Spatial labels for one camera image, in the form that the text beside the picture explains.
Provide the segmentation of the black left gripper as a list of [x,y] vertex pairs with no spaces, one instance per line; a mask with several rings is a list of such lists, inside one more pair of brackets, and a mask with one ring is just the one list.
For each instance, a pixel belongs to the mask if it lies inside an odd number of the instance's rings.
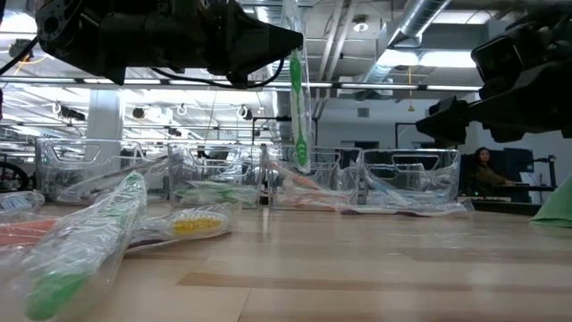
[[103,10],[88,72],[124,83],[128,67],[250,74],[304,37],[247,15],[235,0],[95,0]]

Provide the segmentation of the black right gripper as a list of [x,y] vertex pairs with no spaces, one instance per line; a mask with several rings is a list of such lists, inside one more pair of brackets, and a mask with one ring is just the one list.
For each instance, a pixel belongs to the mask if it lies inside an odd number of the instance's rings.
[[572,75],[572,8],[541,8],[501,34],[524,37],[520,47],[524,70],[484,82],[475,103],[450,97],[430,106],[428,116],[416,122],[419,132],[462,145],[471,120],[499,142],[520,140],[527,132],[563,131],[572,136],[572,105],[567,99],[572,85],[564,79]]

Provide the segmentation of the green white toothbrush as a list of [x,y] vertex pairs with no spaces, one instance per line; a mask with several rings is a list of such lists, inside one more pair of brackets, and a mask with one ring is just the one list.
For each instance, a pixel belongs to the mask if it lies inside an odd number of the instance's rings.
[[55,318],[80,293],[93,296],[110,284],[146,213],[145,179],[132,173],[114,192],[54,224],[23,260],[26,318]]
[[181,204],[187,205],[241,202],[244,206],[254,207],[257,203],[255,191],[238,188],[181,189],[175,191],[174,196],[179,200]]
[[205,189],[247,189],[248,186],[243,186],[233,182],[203,182],[203,181],[187,181],[187,184],[194,188],[205,188]]
[[[303,36],[303,24],[299,9],[299,0],[284,0],[282,18],[285,25],[292,31]],[[292,133],[295,147],[294,157],[297,168],[303,174],[311,170],[311,100],[309,90],[309,77],[307,75],[307,54],[304,45],[297,45],[290,52],[290,116],[292,119]]]

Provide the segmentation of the purple white toothbrush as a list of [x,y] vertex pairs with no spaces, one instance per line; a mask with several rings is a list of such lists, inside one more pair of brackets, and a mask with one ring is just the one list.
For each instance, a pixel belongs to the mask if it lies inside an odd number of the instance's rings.
[[158,239],[155,239],[155,240],[135,241],[129,245],[129,247],[127,248],[127,252],[133,252],[133,251],[138,251],[138,250],[143,250],[143,249],[148,249],[148,248],[164,246],[166,244],[173,243],[173,242],[175,242],[175,240],[158,240]]
[[103,198],[104,196],[112,193],[116,190],[115,187],[108,187],[104,189],[94,188],[94,189],[82,189],[82,188],[68,188],[63,190],[57,197],[56,200],[61,203],[66,204],[78,204],[78,205],[90,205],[95,203],[97,200]]
[[167,169],[167,157],[159,157],[151,161],[145,161],[136,165],[125,167],[118,172],[104,174],[93,178],[90,183],[86,184],[86,189],[89,194],[98,194],[104,191],[111,191],[118,187],[119,184],[129,174],[132,173],[141,175],[145,179],[146,185],[149,186],[152,178],[159,177],[160,175],[165,175]]
[[342,215],[401,215],[414,217],[441,217],[451,214],[467,213],[474,211],[475,208],[470,200],[451,202],[437,205],[421,205],[417,204],[409,206],[382,206],[368,205],[355,206],[352,208],[340,209]]

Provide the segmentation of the clear plastic bin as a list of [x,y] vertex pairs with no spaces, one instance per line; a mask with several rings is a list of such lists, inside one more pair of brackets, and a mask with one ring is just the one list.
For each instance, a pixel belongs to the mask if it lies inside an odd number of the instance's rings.
[[[361,150],[359,148],[313,147],[310,149],[311,170],[303,174],[297,168],[292,146],[271,146],[265,159],[268,204],[280,210],[332,211],[351,208],[358,203],[361,172]],[[296,174],[301,174],[321,186],[320,191],[338,191],[351,196],[349,204],[318,206],[311,208],[285,207],[277,204],[277,197],[287,191],[315,190],[293,181],[289,176],[270,168],[267,161],[274,161]]]
[[460,154],[455,149],[367,149],[362,158],[365,194],[371,176],[400,190],[447,195],[445,203],[458,199]]
[[207,205],[181,204],[174,192],[181,189],[200,189],[187,181],[233,182],[248,186],[255,191],[257,208],[264,177],[264,149],[252,145],[213,145],[173,143],[168,146],[170,201],[174,208],[189,208]]
[[[58,202],[56,197],[65,189],[82,188],[93,178],[86,174],[86,169],[93,164],[85,158],[86,147],[94,141],[90,139],[38,139],[36,141],[36,176],[37,189],[50,202]],[[159,157],[167,157],[164,149],[153,149],[148,155],[135,141],[120,140],[122,170],[125,167],[151,161]],[[169,195],[169,173],[154,177],[147,186],[147,200],[162,201]]]

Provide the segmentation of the ceiling light panel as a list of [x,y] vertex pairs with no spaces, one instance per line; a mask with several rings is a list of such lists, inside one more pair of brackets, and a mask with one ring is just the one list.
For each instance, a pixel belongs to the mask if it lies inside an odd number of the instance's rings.
[[378,58],[381,66],[424,66],[436,68],[475,68],[469,51],[406,51],[388,49]]

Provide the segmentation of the person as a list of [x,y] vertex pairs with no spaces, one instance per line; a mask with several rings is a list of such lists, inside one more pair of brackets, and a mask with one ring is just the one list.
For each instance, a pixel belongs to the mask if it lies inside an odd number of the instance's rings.
[[496,174],[489,166],[491,152],[486,147],[478,148],[467,161],[466,189],[469,194],[487,196],[498,187],[515,186],[510,179]]

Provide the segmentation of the long light bar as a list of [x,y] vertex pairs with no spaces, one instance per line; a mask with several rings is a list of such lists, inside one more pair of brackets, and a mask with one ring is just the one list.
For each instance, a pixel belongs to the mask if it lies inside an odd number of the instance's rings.
[[[0,76],[0,83],[27,84],[33,86],[106,88],[106,89],[210,89],[209,85],[197,81],[169,79],[126,79],[123,85],[117,85],[103,78],[64,78],[64,77],[21,77]],[[346,82],[309,82],[303,83],[308,89],[347,89],[347,90],[394,90],[394,91],[432,91],[432,92],[478,92],[477,86],[425,85],[396,83],[346,83]]]

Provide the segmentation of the black monitors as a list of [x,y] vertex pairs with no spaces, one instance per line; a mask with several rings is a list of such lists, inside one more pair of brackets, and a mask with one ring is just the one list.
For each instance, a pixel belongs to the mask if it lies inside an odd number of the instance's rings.
[[487,196],[469,194],[466,189],[467,161],[473,155],[473,152],[472,154],[464,155],[461,159],[459,194],[461,196],[483,197],[486,199],[510,198],[512,202],[531,203],[530,191],[525,189],[525,186],[530,186],[530,183],[524,182],[521,174],[534,171],[534,166],[531,163],[533,152],[521,148],[489,150],[491,152],[489,166],[492,170],[496,174],[514,181],[516,185],[498,187],[491,195]]

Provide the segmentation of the black stand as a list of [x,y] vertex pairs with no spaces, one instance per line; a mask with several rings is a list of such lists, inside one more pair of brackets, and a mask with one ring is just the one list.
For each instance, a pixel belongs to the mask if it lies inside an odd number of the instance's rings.
[[550,177],[550,186],[552,188],[557,188],[557,180],[556,180],[556,171],[555,171],[555,162],[556,156],[555,155],[548,155],[547,157],[540,157],[534,160],[535,163],[545,163],[549,167],[549,177]]

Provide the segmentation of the green cloth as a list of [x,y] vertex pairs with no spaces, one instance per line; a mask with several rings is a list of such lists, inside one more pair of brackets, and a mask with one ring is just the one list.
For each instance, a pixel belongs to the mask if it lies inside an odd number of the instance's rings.
[[529,224],[572,229],[572,173],[550,195]]

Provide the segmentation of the white pillar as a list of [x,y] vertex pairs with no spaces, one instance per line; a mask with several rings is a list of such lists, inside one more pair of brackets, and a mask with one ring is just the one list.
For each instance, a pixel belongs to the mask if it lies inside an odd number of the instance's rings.
[[89,177],[118,171],[122,144],[124,105],[118,90],[92,89],[88,105],[86,138],[94,145],[86,147],[85,158],[93,164],[86,169]]

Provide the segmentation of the black wheel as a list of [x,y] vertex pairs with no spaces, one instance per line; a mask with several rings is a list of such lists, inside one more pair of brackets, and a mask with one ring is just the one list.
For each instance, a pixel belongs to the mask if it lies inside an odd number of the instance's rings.
[[25,191],[30,187],[30,178],[7,157],[0,157],[0,193]]

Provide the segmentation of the black frame rig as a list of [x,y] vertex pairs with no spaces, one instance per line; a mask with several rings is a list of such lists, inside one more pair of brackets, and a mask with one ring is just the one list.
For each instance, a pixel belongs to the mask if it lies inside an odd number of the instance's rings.
[[395,123],[393,131],[395,148],[421,148],[423,136],[416,130],[414,123]]

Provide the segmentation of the silver slanted ventilation duct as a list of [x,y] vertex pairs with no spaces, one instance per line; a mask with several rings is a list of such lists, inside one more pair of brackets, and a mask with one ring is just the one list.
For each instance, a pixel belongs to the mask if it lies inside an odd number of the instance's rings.
[[408,0],[398,18],[385,22],[376,40],[376,58],[361,77],[360,82],[382,83],[394,66],[403,63],[391,62],[391,47],[403,41],[412,41],[419,47],[423,33],[449,5],[451,0]]

